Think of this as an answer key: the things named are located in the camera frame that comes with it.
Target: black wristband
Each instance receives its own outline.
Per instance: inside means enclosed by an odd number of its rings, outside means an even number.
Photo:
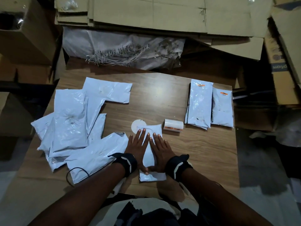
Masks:
[[[189,159],[189,155],[181,155],[181,156],[174,156],[165,166],[165,173],[171,176],[177,182],[181,182],[181,175],[184,170],[187,168],[193,168],[192,165],[187,162]]]
[[[124,175],[125,178],[130,176],[130,174],[137,169],[137,160],[130,153],[114,153],[110,156],[116,158],[112,163],[120,163],[124,167],[126,171]]]

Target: black cord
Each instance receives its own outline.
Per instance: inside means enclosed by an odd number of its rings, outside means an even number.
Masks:
[[[83,171],[85,171],[85,173],[88,175],[88,177],[90,177],[90,175],[89,175],[89,173],[85,170],[85,169],[83,169],[83,168],[81,168],[81,167],[74,167],[74,168],[72,168],[70,171],[68,171],[68,173],[66,174],[66,181],[68,182],[68,184],[70,185],[70,186],[72,186],[72,187],[74,187],[74,185],[72,185],[69,181],[68,181],[68,174],[72,171],[72,170],[74,170],[74,169],[82,169]]]

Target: roll of labels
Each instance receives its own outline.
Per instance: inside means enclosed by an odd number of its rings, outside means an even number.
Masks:
[[[174,121],[174,120],[169,120],[165,119],[164,122],[164,130],[169,130],[173,132],[181,132],[183,131],[184,128],[184,123],[182,121]]]

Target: floor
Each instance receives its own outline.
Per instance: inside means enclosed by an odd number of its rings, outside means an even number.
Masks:
[[[275,226],[301,225],[295,201],[301,202],[300,180],[289,179],[276,149],[269,147],[265,139],[250,139],[251,133],[236,129],[240,178],[237,197]],[[0,199],[21,166],[29,145],[30,140],[19,138],[12,159],[0,161]]]

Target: finger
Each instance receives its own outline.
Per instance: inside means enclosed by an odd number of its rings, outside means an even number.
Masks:
[[[150,167],[148,167],[148,170],[156,172],[158,170],[158,167],[157,166],[150,166]]]
[[[145,173],[145,175],[148,175],[148,168],[145,168],[145,166],[142,165],[139,169]]]
[[[133,143],[133,135],[130,135],[129,141],[128,141],[128,147]]]
[[[134,141],[133,141],[134,144],[135,144],[135,143],[138,143],[140,133],[141,133],[141,129],[139,129],[139,130],[137,131],[137,134],[136,134],[136,136],[135,136],[135,138],[134,138]]]
[[[149,143],[150,143],[150,147],[152,148],[153,152],[158,157],[159,150],[158,150],[157,146],[154,144],[153,139],[151,137],[150,137]]]
[[[160,134],[158,134],[158,140],[159,140],[159,142],[160,142],[160,144],[161,144],[162,147],[166,146],[165,143],[164,143],[164,140],[162,139],[162,137],[161,137]]]
[[[148,133],[146,135],[145,141],[144,141],[144,143],[142,145],[142,149],[146,150],[146,147],[148,146],[149,139],[150,139],[150,133]]]
[[[158,139],[156,133],[153,134],[153,139],[154,139],[154,141],[155,141],[155,144],[156,144],[158,150],[161,150],[161,149],[162,149],[162,146],[161,146],[161,143],[160,143],[160,141],[159,141],[159,139]]]
[[[166,147],[167,147],[169,150],[171,150],[171,147],[170,147],[168,141],[167,141],[167,140],[164,140],[164,143],[165,143]]]
[[[144,129],[142,130],[141,136],[140,136],[140,138],[139,138],[139,140],[138,140],[138,145],[139,145],[139,146],[142,146],[142,143],[143,143],[143,140],[144,140],[144,137],[145,137],[145,132],[146,132],[146,129],[144,128]]]

